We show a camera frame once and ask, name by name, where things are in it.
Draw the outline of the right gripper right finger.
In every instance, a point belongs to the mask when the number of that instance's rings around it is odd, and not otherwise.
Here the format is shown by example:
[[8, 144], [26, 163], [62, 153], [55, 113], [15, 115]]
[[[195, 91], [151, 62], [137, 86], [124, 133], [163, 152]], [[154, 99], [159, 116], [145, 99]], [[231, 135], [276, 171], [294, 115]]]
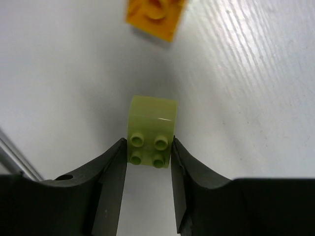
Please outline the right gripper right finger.
[[312, 178], [228, 179], [174, 139], [171, 174], [177, 232], [182, 236], [312, 236]]

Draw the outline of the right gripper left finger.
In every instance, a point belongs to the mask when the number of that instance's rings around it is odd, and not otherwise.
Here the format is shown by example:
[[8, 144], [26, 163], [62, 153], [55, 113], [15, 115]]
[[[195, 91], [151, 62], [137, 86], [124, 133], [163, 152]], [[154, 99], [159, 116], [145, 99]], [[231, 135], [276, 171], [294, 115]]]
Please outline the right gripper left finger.
[[127, 142], [54, 180], [0, 177], [3, 236], [114, 236], [126, 176]]

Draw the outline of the light green curved lego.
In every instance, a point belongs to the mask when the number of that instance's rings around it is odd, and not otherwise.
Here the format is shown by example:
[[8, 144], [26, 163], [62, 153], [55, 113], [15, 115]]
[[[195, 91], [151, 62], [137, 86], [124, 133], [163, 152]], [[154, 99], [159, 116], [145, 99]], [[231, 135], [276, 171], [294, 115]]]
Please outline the light green curved lego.
[[127, 161], [168, 168], [177, 118], [176, 100], [132, 97], [127, 120]]

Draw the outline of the orange square lego brick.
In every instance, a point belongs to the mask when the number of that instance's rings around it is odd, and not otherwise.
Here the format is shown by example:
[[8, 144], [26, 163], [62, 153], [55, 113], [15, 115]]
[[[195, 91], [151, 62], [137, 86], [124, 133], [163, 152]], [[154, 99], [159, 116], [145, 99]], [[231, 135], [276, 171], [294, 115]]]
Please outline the orange square lego brick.
[[138, 30], [172, 42], [187, 0], [128, 0], [126, 22]]

